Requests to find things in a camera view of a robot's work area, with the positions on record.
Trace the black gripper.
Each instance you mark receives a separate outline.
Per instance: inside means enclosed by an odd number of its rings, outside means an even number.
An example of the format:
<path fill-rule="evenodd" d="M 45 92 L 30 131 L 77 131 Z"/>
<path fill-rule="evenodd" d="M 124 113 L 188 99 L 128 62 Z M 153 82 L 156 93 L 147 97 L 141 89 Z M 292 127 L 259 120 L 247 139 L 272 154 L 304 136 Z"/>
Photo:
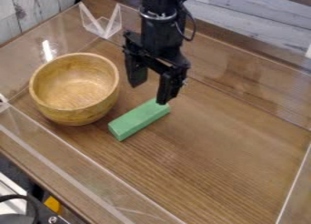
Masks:
<path fill-rule="evenodd" d="M 185 13 L 140 13 L 141 32 L 124 32 L 124 55 L 128 83 L 137 87 L 147 81 L 147 69 L 160 74 L 156 103 L 165 105 L 179 94 L 189 62 L 181 53 Z"/>

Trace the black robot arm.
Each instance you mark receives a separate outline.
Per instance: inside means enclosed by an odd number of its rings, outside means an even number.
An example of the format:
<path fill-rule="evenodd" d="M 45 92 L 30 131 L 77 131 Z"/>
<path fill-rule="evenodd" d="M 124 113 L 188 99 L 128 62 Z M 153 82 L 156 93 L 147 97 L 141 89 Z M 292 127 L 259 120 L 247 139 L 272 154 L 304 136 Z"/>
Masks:
<path fill-rule="evenodd" d="M 185 17 L 195 19 L 184 6 L 187 0 L 141 0 L 141 32 L 124 32 L 125 68 L 128 82 L 137 87 L 147 81 L 148 70 L 160 76 L 156 103 L 165 105 L 179 94 L 191 62 L 181 52 L 183 41 L 192 41 L 184 34 Z"/>

